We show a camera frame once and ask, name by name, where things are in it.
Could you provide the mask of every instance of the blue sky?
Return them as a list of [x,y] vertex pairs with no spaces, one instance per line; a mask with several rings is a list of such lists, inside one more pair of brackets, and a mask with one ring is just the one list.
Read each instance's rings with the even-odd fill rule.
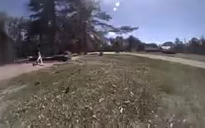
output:
[[[111,24],[131,25],[132,34],[152,43],[205,36],[205,0],[101,0],[102,9],[113,17]],[[28,16],[27,0],[0,0],[0,10],[10,15]]]

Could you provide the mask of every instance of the field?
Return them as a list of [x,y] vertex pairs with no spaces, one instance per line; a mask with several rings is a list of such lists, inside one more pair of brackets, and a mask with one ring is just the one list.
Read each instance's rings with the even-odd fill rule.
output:
[[127,55],[85,56],[17,77],[3,127],[205,128],[205,70]]

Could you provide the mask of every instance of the person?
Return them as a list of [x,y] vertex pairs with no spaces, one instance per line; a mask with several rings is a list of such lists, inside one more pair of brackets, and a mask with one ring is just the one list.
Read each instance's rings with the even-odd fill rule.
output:
[[40,52],[40,44],[38,44],[37,54],[38,54],[38,58],[37,58],[36,63],[43,66],[44,63],[43,63],[43,59],[42,59],[41,52]]

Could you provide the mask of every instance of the grass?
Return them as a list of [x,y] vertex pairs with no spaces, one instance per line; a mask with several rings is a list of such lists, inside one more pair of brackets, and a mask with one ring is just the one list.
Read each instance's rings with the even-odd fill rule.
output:
[[87,56],[10,84],[7,127],[203,127],[205,70],[147,58]]

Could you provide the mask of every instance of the road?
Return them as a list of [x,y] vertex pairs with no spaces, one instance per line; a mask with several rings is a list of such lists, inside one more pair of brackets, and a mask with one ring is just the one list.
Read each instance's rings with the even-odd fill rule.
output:
[[[104,54],[116,54],[116,53],[105,52]],[[152,55],[152,54],[140,54],[140,53],[120,53],[120,54],[146,57],[146,58],[156,59],[156,60],[164,60],[164,61],[175,62],[175,63],[180,63],[184,65],[189,65],[189,66],[205,69],[205,62],[203,61],[182,59],[182,58],[176,58],[176,57],[168,57],[168,56],[162,56],[162,55]]]
[[[78,56],[72,57],[72,60],[75,59],[78,59]],[[32,66],[32,63],[8,64],[0,66],[0,81],[11,79],[24,73],[29,73],[42,68],[48,68],[59,63],[61,62],[44,63],[44,66]]]

